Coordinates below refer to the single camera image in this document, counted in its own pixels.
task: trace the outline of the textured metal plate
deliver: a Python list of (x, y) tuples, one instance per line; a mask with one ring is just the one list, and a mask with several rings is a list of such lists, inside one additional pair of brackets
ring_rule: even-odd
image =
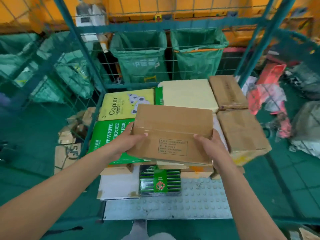
[(104, 220), (232, 218), (220, 179), (181, 179), (180, 196), (154, 196), (106, 202)]

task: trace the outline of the red logo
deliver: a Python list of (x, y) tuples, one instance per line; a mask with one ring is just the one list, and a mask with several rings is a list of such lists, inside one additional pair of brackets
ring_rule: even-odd
[(155, 185), (155, 188), (157, 190), (163, 190), (165, 188), (165, 184), (161, 181), (158, 181), (157, 184)]

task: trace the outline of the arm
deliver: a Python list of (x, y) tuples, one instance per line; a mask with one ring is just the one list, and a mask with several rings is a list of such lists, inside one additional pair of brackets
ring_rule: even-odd
[(1, 239), (40, 239), (88, 185), (148, 134), (121, 135), (0, 207)]
[(194, 135), (218, 170), (241, 240), (286, 240), (213, 130), (212, 140)]

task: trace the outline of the hand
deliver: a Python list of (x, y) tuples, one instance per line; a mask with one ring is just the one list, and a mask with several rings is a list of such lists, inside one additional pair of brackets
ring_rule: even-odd
[(213, 160), (214, 167), (218, 166), (220, 162), (233, 163), (233, 160), (221, 141), (217, 130), (213, 129), (211, 140), (200, 135), (194, 135), (193, 137), (202, 144), (206, 154)]
[(130, 132), (133, 124), (133, 122), (129, 123), (125, 130), (109, 143), (112, 145), (112, 148), (115, 149), (116, 155), (121, 155), (121, 153), (126, 152), (148, 136), (148, 133), (144, 133), (142, 135), (131, 135)]

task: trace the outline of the koala illustration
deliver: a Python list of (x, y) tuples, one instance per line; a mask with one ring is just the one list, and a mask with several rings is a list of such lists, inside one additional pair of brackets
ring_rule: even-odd
[(145, 97), (143, 96), (139, 96), (138, 97), (138, 101), (136, 102), (136, 104), (134, 105), (134, 108), (133, 110), (131, 111), (131, 113), (133, 115), (135, 115), (137, 113), (137, 110), (138, 110), (138, 105), (139, 104), (150, 104), (150, 102), (148, 100), (145, 99)]
[(129, 95), (129, 100), (131, 104), (134, 104), (135, 102), (138, 101), (138, 95), (136, 94), (128, 94)]

